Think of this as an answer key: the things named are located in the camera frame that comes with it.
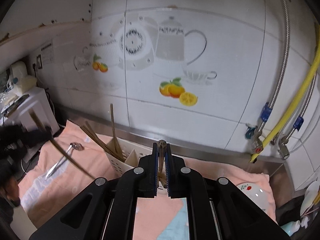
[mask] orange fruit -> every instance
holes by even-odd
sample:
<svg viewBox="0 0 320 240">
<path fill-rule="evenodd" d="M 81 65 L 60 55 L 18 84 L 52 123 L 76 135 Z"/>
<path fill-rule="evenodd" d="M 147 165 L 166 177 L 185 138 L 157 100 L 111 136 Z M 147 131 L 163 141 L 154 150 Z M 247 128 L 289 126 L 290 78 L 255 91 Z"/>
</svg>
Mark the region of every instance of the orange fruit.
<svg viewBox="0 0 320 240">
<path fill-rule="evenodd" d="M 101 63 L 99 65 L 99 69 L 101 72 L 107 72 L 108 71 L 108 66 L 106 64 Z"/>
<path fill-rule="evenodd" d="M 168 87 L 168 92 L 171 97 L 179 98 L 180 95 L 185 92 L 185 89 L 183 87 L 178 87 L 174 84 L 170 84 L 170 86 Z"/>
<path fill-rule="evenodd" d="M 184 92 L 180 95 L 179 101 L 184 106 L 194 106 L 198 102 L 198 97 L 192 93 Z"/>
<path fill-rule="evenodd" d="M 159 91 L 162 95 L 164 95 L 165 97 L 169 97 L 170 94 L 169 94 L 169 91 L 168 91 L 168 88 L 171 86 L 171 84 L 167 84 L 165 85 L 164 87 L 159 87 Z"/>
<path fill-rule="evenodd" d="M 98 70 L 98 69 L 99 69 L 99 65 L 100 65 L 99 62 L 93 62 L 93 63 L 92 63 L 92 68 L 93 68 L 94 70 Z"/>
</svg>

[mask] pink towel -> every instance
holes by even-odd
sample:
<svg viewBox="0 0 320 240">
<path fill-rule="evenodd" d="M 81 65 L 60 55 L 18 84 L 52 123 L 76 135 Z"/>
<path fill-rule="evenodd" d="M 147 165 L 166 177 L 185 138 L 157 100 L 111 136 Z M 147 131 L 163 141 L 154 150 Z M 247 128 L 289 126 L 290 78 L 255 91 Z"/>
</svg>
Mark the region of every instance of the pink towel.
<svg viewBox="0 0 320 240">
<path fill-rule="evenodd" d="M 109 136 L 99 135 L 99 137 L 105 143 L 111 140 Z M 74 150 L 72 157 L 95 177 L 105 177 L 108 180 L 116 178 L 103 150 L 87 137 L 77 125 L 68 121 L 66 128 L 56 140 L 64 149 L 68 148 L 70 142 L 81 143 L 84 146 L 84 151 Z M 41 148 L 38 165 L 28 172 L 19 184 L 21 205 L 37 228 L 47 222 L 92 182 L 89 177 L 68 162 L 63 167 L 61 166 L 51 179 L 44 180 L 47 171 L 60 158 L 61 154 L 50 142 L 47 142 Z M 268 194 L 267 214 L 275 221 L 275 201 L 268 175 L 250 174 L 229 164 L 192 158 L 184 159 L 186 166 L 197 170 L 203 177 L 217 179 L 225 176 L 235 185 L 244 182 L 258 184 Z M 167 195 L 159 194 L 154 199 L 138 199 L 134 239 L 156 240 L 182 207 L 182 200 L 170 199 Z"/>
</svg>

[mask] black glove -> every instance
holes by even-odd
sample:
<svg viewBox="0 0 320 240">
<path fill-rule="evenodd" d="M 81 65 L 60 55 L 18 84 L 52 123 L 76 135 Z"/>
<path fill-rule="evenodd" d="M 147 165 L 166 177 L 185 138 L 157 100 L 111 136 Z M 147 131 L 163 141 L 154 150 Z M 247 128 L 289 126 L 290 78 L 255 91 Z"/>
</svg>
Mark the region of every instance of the black glove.
<svg viewBox="0 0 320 240">
<path fill-rule="evenodd" d="M 46 142 L 51 138 L 51 129 L 46 132 L 39 130 L 26 131 L 20 125 L 0 128 L 0 187 L 19 169 L 17 163 L 38 143 Z"/>
</svg>

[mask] metal spoon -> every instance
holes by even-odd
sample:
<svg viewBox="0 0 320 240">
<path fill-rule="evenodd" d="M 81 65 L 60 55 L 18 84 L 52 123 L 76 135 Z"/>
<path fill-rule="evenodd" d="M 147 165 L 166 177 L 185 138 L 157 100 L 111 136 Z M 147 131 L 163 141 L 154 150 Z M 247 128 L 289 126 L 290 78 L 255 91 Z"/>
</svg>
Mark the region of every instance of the metal spoon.
<svg viewBox="0 0 320 240">
<path fill-rule="evenodd" d="M 84 150 L 84 147 L 81 145 L 81 143 L 77 143 L 77 142 L 72 142 L 70 143 L 70 146 L 68 147 L 68 149 L 66 150 L 66 153 L 69 155 L 69 152 L 71 151 L 71 149 L 75 149 L 77 151 L 82 151 Z M 50 170 L 47 172 L 47 175 L 45 176 L 45 179 L 49 178 L 52 174 L 55 173 L 55 171 L 66 161 L 66 158 L 63 156 L 60 158 L 60 160 L 57 161 L 57 163 L 55 165 L 53 165 Z"/>
</svg>

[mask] metal backsplash edge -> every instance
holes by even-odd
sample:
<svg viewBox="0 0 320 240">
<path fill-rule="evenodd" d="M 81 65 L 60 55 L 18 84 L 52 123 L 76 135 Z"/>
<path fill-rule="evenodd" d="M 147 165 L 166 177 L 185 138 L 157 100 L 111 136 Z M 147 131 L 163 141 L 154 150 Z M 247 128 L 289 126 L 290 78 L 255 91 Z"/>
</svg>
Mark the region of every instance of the metal backsplash edge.
<svg viewBox="0 0 320 240">
<path fill-rule="evenodd" d="M 62 117 L 65 120 L 68 119 L 77 125 L 84 125 L 84 122 L 88 121 L 96 133 L 112 136 L 110 121 L 65 106 L 57 105 L 56 107 L 61 111 Z M 116 134 L 119 138 L 148 147 L 152 147 L 154 142 L 163 139 L 171 144 L 171 150 L 176 155 L 204 161 L 227 163 L 249 173 L 268 174 L 276 207 L 280 207 L 293 197 L 304 193 L 303 191 L 294 191 L 288 165 L 280 158 L 259 156 L 256 163 L 252 164 L 249 163 L 250 155 L 246 153 L 199 145 L 119 124 L 116 124 Z"/>
</svg>

